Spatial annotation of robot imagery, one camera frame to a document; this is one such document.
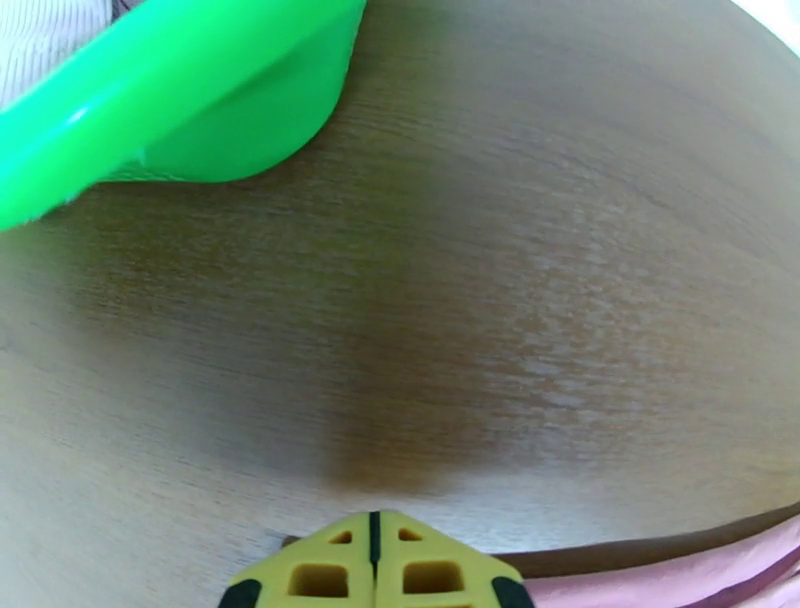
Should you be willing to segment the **pink tank top dark trim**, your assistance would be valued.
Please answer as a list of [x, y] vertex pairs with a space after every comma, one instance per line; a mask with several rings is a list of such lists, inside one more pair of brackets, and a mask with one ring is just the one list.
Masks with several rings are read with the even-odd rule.
[[800, 515], [687, 556], [523, 585], [536, 608], [800, 608]]

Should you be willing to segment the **lilac ribbed knit top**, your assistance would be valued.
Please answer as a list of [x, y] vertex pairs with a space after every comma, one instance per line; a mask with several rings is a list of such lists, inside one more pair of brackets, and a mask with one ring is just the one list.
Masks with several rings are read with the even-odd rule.
[[0, 0], [0, 112], [144, 0]]

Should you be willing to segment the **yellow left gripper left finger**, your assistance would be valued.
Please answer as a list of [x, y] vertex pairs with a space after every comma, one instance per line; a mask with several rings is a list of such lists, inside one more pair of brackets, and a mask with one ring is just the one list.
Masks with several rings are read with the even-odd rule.
[[223, 608], [374, 608], [377, 516], [347, 516], [235, 575]]

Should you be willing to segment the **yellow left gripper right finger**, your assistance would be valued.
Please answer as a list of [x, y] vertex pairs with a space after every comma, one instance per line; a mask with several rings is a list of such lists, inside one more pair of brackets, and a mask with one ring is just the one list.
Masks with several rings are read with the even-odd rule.
[[396, 511], [374, 513], [374, 608], [536, 608], [521, 574]]

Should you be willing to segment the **green plastic laundry basket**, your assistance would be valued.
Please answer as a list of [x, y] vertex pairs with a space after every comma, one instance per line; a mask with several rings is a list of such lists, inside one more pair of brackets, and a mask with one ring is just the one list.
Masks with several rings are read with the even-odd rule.
[[367, 0], [144, 0], [0, 112], [0, 231], [102, 182], [229, 182], [306, 145]]

